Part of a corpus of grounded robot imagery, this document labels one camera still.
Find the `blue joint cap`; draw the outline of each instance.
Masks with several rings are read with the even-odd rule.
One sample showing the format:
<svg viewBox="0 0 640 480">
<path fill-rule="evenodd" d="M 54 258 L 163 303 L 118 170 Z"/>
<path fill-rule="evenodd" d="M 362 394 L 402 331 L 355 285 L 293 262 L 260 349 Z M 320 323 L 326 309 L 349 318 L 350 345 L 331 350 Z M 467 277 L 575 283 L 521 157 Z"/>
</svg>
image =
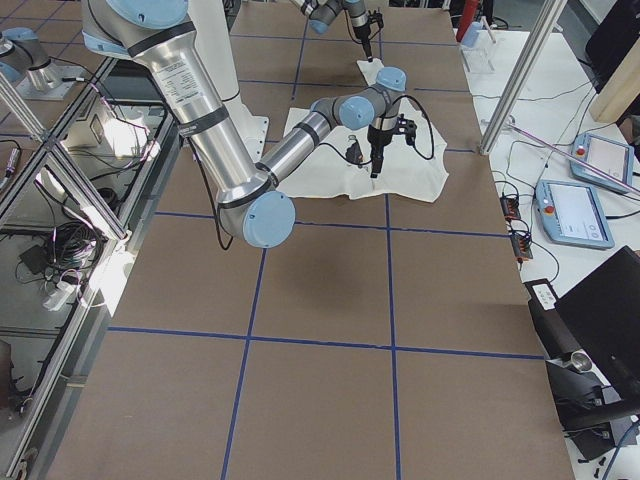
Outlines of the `blue joint cap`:
<svg viewBox="0 0 640 480">
<path fill-rule="evenodd" d="M 20 72 L 13 68 L 8 63 L 0 62 L 0 73 L 2 73 L 9 83 L 17 82 L 22 78 Z"/>
<path fill-rule="evenodd" d="M 108 57 L 131 60 L 131 55 L 129 55 L 129 52 L 127 52 L 127 50 L 121 45 L 118 45 L 117 43 L 107 42 L 105 40 L 102 40 L 101 38 L 96 38 L 84 31 L 82 32 L 82 35 L 84 36 L 85 46 L 92 52 L 95 52 L 98 55 L 106 55 Z"/>
<path fill-rule="evenodd" d="M 139 27 L 159 30 L 178 25 L 187 15 L 187 0 L 107 0 L 125 20 Z"/>
<path fill-rule="evenodd" d="M 396 67 L 381 68 L 376 83 L 396 92 L 404 92 L 407 87 L 407 74 Z"/>
<path fill-rule="evenodd" d="M 327 30 L 329 30 L 329 25 L 321 22 L 320 20 L 309 20 L 309 25 L 318 35 L 323 35 Z"/>
<path fill-rule="evenodd" d="M 8 30 L 2 32 L 2 34 L 9 40 L 22 40 L 23 42 L 26 42 L 27 40 L 38 39 L 38 36 L 35 34 L 35 32 L 26 27 L 9 28 Z"/>
<path fill-rule="evenodd" d="M 376 116 L 373 105 L 364 97 L 351 97 L 340 105 L 338 110 L 340 123 L 350 130 L 366 127 Z"/>
<path fill-rule="evenodd" d="M 259 196 L 247 209 L 242 233 L 249 245 L 272 248 L 287 239 L 295 221 L 296 209 L 291 199 L 272 190 Z"/>
</svg>

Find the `robot end effector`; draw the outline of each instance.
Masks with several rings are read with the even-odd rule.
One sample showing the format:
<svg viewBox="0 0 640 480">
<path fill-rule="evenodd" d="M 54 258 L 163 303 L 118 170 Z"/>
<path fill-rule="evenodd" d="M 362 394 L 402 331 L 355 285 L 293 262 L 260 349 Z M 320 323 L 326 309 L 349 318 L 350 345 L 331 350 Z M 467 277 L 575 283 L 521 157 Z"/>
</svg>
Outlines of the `robot end effector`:
<svg viewBox="0 0 640 480">
<path fill-rule="evenodd" d="M 37 35 L 17 27 L 0 32 L 0 73 L 11 83 L 28 75 L 33 87 L 46 92 L 62 84 L 62 78 Z"/>
<path fill-rule="evenodd" d="M 317 0 L 291 1 L 300 8 L 304 15 L 309 17 L 309 25 L 319 35 L 325 33 L 329 25 L 345 10 L 351 21 L 353 33 L 362 45 L 367 60 L 373 61 L 371 26 L 376 24 L 378 31 L 384 27 L 382 13 L 379 11 L 367 12 L 364 0 L 327 0 L 323 5 L 320 5 Z"/>
</svg>

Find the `brown table surface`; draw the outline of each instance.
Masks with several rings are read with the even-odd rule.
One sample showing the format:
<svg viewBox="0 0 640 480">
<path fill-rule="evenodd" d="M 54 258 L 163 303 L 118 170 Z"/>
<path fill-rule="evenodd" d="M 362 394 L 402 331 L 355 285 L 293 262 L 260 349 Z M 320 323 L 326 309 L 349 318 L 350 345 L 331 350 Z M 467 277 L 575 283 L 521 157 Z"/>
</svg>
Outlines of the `brown table surface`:
<svg viewBox="0 0 640 480">
<path fill-rule="evenodd" d="M 442 196 L 297 199 L 283 245 L 225 253 L 184 151 L 49 479 L 573 478 L 448 15 L 384 15 L 374 54 L 449 145 Z M 343 22 L 243 3 L 268 146 L 364 85 Z"/>
</svg>

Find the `small black box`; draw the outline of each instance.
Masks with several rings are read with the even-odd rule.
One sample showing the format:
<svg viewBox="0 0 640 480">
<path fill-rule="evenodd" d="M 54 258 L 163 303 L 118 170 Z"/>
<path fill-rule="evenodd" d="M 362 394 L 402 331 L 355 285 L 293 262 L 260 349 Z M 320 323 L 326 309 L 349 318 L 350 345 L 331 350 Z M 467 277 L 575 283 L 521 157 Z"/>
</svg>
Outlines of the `small black box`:
<svg viewBox="0 0 640 480">
<path fill-rule="evenodd" d="M 44 248 L 40 245 L 34 245 L 29 250 L 20 254 L 20 260 L 24 263 L 29 271 L 34 275 L 44 273 L 47 268 L 47 255 Z"/>
</svg>

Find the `black monitor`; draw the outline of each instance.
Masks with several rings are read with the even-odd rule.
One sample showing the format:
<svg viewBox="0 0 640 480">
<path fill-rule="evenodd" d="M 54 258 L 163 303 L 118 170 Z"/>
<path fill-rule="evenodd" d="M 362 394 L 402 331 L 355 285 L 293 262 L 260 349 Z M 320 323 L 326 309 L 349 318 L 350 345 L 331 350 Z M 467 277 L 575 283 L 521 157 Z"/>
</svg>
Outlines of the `black monitor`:
<svg viewBox="0 0 640 480">
<path fill-rule="evenodd" d="M 640 257 L 623 247 L 556 302 L 622 398 L 640 396 Z"/>
</svg>

